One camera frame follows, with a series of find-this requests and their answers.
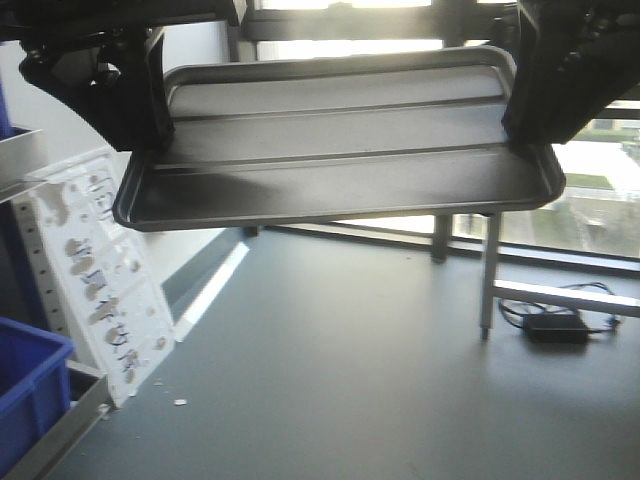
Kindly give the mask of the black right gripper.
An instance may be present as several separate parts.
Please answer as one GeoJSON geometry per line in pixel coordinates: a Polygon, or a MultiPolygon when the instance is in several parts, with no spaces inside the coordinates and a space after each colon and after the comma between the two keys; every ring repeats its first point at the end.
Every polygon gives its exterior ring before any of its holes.
{"type": "Polygon", "coordinates": [[[639,84],[637,1],[520,1],[518,14],[511,142],[565,143],[639,84]]]}

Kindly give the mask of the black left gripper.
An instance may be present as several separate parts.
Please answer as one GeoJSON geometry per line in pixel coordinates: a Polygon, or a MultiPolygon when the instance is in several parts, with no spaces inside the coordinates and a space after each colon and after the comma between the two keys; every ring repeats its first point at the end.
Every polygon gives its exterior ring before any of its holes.
{"type": "Polygon", "coordinates": [[[168,26],[240,23],[237,1],[4,1],[1,38],[26,56],[23,78],[117,151],[164,150],[174,135],[163,74],[168,26]]]}

